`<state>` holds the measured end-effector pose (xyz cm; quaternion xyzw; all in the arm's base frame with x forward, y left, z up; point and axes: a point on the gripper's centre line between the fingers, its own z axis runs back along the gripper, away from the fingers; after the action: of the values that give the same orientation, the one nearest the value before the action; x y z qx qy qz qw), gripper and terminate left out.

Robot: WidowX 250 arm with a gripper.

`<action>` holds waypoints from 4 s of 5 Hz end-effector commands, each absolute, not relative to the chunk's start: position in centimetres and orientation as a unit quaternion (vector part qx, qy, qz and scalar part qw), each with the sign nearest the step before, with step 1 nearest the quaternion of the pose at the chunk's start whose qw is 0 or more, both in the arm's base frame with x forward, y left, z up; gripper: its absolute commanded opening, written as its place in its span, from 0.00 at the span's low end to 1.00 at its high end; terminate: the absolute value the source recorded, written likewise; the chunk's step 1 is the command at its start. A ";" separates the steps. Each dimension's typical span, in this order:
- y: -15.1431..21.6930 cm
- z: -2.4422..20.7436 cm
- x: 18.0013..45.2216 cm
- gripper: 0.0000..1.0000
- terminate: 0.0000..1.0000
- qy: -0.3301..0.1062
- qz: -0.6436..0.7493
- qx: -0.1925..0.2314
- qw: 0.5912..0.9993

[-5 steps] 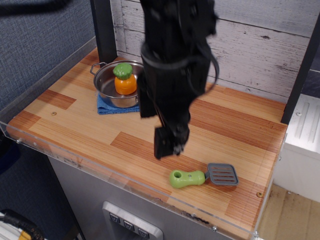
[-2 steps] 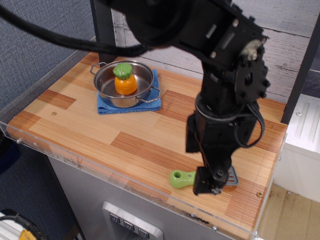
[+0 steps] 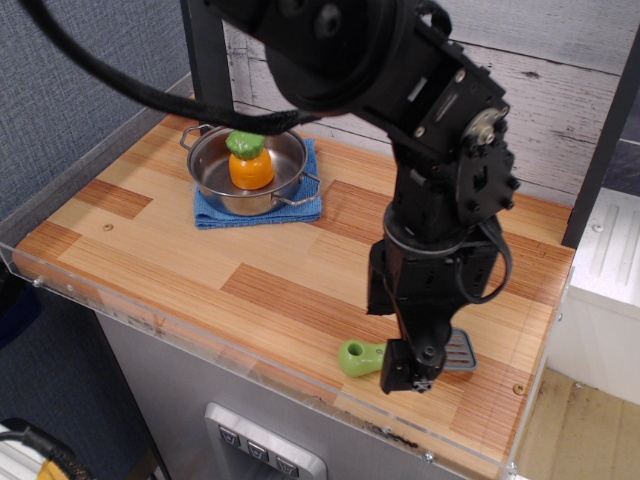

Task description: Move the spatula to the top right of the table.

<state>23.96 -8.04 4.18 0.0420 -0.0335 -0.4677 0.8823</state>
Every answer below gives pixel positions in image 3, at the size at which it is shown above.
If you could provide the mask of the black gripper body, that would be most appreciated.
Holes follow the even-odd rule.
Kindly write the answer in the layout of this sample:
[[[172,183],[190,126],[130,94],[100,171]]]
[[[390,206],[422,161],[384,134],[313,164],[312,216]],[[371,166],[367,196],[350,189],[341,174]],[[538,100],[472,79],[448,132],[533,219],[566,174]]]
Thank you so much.
[[[432,345],[445,350],[453,317],[467,305],[492,300],[499,288],[485,291],[500,249],[488,239],[462,243],[451,252],[413,252],[389,239],[373,245],[369,260],[381,261],[389,273],[397,335],[418,350]]]

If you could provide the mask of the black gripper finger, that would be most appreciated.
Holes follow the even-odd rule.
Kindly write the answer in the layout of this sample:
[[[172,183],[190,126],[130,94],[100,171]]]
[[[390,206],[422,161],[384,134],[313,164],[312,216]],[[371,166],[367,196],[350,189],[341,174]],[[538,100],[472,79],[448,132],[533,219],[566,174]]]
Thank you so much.
[[[395,313],[393,296],[389,291],[387,280],[389,273],[386,265],[370,259],[368,267],[367,313],[383,316]]]
[[[380,388],[385,394],[396,391],[425,393],[442,373],[445,350],[427,345],[418,355],[401,339],[388,340],[383,358]]]

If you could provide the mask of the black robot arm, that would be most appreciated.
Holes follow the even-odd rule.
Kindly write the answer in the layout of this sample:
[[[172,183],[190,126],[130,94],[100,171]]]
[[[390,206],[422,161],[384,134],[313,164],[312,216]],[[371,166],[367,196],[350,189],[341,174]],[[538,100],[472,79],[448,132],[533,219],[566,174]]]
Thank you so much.
[[[383,238],[369,257],[368,310],[392,314],[383,391],[428,391],[443,372],[453,316],[492,300],[511,254],[497,215],[519,183],[503,89],[450,39],[433,1],[211,1],[260,41],[303,121],[352,114],[389,137],[397,169]]]

